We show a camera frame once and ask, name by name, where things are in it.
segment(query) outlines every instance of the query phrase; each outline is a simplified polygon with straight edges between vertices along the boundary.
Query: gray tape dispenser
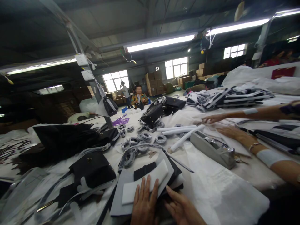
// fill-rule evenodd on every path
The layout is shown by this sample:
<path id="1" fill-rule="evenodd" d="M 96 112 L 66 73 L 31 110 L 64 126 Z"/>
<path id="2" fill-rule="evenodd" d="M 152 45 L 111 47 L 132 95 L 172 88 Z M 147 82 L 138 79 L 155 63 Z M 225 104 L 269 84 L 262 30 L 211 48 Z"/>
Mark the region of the gray tape dispenser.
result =
<path id="1" fill-rule="evenodd" d="M 234 148 L 229 148 L 222 142 L 217 142 L 217 140 L 207 137 L 200 131 L 192 132 L 191 143 L 198 150 L 227 169 L 232 169 L 236 164 L 234 159 Z"/>

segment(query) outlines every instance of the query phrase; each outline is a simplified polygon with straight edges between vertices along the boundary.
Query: electrical box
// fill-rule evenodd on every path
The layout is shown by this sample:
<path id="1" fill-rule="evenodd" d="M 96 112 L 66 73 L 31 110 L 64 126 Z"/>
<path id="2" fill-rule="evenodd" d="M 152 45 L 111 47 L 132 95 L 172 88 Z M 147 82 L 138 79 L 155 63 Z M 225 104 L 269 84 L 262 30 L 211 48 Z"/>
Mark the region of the electrical box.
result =
<path id="1" fill-rule="evenodd" d="M 81 71 L 81 74 L 85 81 L 94 80 L 95 77 L 90 70 Z"/>
<path id="2" fill-rule="evenodd" d="M 84 54 L 75 55 L 75 59 L 79 66 L 86 66 L 88 65 L 88 59 Z"/>

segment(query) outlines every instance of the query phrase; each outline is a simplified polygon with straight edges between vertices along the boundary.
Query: white tube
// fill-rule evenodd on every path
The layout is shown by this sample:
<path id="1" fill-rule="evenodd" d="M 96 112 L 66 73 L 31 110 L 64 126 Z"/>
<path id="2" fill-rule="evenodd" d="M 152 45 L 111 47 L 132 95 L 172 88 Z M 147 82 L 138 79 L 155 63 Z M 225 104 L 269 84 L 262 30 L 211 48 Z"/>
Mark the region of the white tube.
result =
<path id="1" fill-rule="evenodd" d="M 158 128 L 157 131 L 164 132 L 164 131 L 169 131 L 169 130 L 174 130 L 174 129 L 195 128 L 195 127 L 197 127 L 197 126 L 191 125 L 191 126 L 184 126 L 184 127 L 165 127 L 165 128 Z"/>
<path id="2" fill-rule="evenodd" d="M 204 128 L 205 128 L 205 125 L 202 124 L 202 125 L 200 125 L 200 126 L 194 128 L 194 129 L 192 129 L 190 132 L 188 132 L 186 135 L 184 135 L 182 138 L 180 138 L 174 145 L 172 145 L 172 146 L 168 149 L 168 151 L 171 150 L 171 152 L 174 152 L 179 146 L 181 146 L 181 145 L 183 144 L 183 142 L 184 142 L 186 139 L 188 139 L 188 138 L 191 136 L 191 134 L 192 134 L 193 131 L 196 131 L 196 130 L 203 130 Z"/>
<path id="3" fill-rule="evenodd" d="M 170 130 L 170 131 L 164 131 L 162 134 L 163 135 L 169 135 L 169 134 L 174 134 L 174 133 L 182 133 L 182 132 L 189 132 L 194 128 L 182 128 L 182 129 L 175 129 L 175 130 Z"/>

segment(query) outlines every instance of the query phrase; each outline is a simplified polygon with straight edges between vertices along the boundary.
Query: hand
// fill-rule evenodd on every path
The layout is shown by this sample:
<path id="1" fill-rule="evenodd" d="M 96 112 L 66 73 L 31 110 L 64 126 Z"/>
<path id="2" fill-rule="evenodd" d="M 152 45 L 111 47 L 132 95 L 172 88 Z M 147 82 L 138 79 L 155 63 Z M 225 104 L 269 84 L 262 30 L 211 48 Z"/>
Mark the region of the hand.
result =
<path id="1" fill-rule="evenodd" d="M 165 207 L 177 225 L 206 225 L 195 206 L 186 196 L 173 191 L 169 186 L 167 186 L 167 192 L 173 201 L 165 202 Z"/>
<path id="2" fill-rule="evenodd" d="M 133 210 L 130 223 L 131 225 L 154 224 L 155 206 L 158 195 L 158 179 L 156 179 L 155 181 L 152 195 L 149 200 L 150 179 L 150 175 L 148 175 L 147 182 L 145 185 L 145 178 L 143 177 L 140 192 L 140 186 L 137 186 L 133 202 Z"/>
<path id="3" fill-rule="evenodd" d="M 246 132 L 244 132 L 234 126 L 217 128 L 217 130 L 221 134 L 224 134 L 225 136 L 227 136 L 229 138 L 239 141 L 247 148 L 249 148 L 252 144 L 258 142 L 256 137 L 248 135 Z"/>
<path id="4" fill-rule="evenodd" d="M 210 124 L 226 119 L 226 114 L 216 114 L 202 118 L 202 122 L 207 123 L 208 120 Z"/>

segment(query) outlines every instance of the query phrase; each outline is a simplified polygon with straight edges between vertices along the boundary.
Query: window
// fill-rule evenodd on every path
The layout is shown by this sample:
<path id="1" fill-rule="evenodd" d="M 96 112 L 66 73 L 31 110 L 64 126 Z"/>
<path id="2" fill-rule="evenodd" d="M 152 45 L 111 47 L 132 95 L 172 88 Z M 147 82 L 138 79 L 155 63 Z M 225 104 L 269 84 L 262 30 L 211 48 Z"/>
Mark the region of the window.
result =
<path id="1" fill-rule="evenodd" d="M 246 54 L 247 44 L 228 47 L 224 50 L 224 58 L 237 57 Z"/>
<path id="2" fill-rule="evenodd" d="M 104 74 L 104 75 L 102 75 L 102 78 L 105 82 L 107 91 L 109 93 L 115 92 L 117 90 L 121 90 L 121 88 L 120 88 L 121 81 L 125 82 L 125 86 L 127 88 L 129 87 L 127 70 Z"/>
<path id="3" fill-rule="evenodd" d="M 44 88 L 44 89 L 34 91 L 34 93 L 45 95 L 45 94 L 52 94 L 52 93 L 60 92 L 60 91 L 63 91 L 63 90 L 64 90 L 63 85 L 60 84 L 60 85 L 56 85 L 56 86 L 53 86 L 53 87 L 47 87 L 47 88 Z"/>
<path id="4" fill-rule="evenodd" d="M 300 35 L 295 36 L 295 37 L 291 37 L 291 38 L 287 39 L 287 41 L 288 41 L 288 43 L 296 41 L 296 40 L 298 40 L 298 37 L 300 37 Z"/>
<path id="5" fill-rule="evenodd" d="M 188 74 L 188 58 L 173 59 L 165 62 L 167 80 Z"/>

